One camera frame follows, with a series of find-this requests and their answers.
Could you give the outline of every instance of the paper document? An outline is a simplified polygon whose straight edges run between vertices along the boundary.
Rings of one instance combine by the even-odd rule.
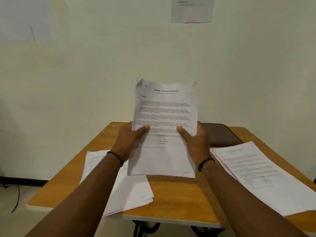
[[[316,210],[316,192],[268,159],[253,142],[211,149],[211,153],[230,175],[279,214]]]
[[[129,159],[128,175],[172,175],[195,178],[195,165],[176,130],[197,132],[195,83],[158,84],[140,80],[135,87],[133,130],[150,125]]]
[[[87,152],[80,183],[110,150]],[[103,217],[127,211],[153,201],[153,192],[146,176],[127,176],[128,161],[120,168]]]
[[[214,0],[172,0],[171,23],[212,22]]]

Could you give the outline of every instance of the desk leg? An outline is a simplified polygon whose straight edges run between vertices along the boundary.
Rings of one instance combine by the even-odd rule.
[[[133,237],[143,237],[144,232],[148,234],[153,234],[158,230],[160,226],[160,223],[155,223],[153,227],[148,227],[145,221],[133,220],[133,222],[135,223]]]
[[[191,226],[193,232],[199,237],[217,237],[217,234],[222,232],[224,229],[206,228],[203,227],[203,231],[197,229],[196,226]]]

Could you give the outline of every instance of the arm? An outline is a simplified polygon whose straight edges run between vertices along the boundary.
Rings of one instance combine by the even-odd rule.
[[[120,128],[111,149],[123,161],[129,158],[138,139],[149,125],[132,131],[132,123]],[[26,236],[93,236],[111,194],[120,160],[108,153],[86,179]]]
[[[177,130],[184,138],[197,166],[211,157],[209,139],[200,123],[197,124],[196,136],[191,136],[180,126]],[[287,219],[252,195],[215,161],[207,161],[201,171],[237,237],[307,237]]]

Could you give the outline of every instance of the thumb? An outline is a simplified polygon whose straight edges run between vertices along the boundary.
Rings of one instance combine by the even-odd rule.
[[[185,142],[188,142],[188,140],[192,137],[192,135],[190,135],[182,126],[177,126],[177,131],[183,137]]]
[[[144,125],[143,127],[140,127],[138,130],[135,131],[136,133],[136,137],[139,138],[141,137],[143,134],[145,134],[148,130],[150,129],[150,126]]]

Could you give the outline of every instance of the floor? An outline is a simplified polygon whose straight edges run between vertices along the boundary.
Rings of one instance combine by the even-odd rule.
[[[0,188],[0,237],[23,237],[30,231],[47,212],[35,212],[26,209],[28,200],[37,192],[38,187],[21,186],[21,197],[15,212],[11,213],[18,198],[17,186],[7,189]],[[132,221],[122,219],[102,218],[95,237],[132,237],[134,231]],[[182,236],[195,237],[190,226],[161,224],[156,233],[148,237]],[[234,237],[235,235],[225,230],[219,237]]]

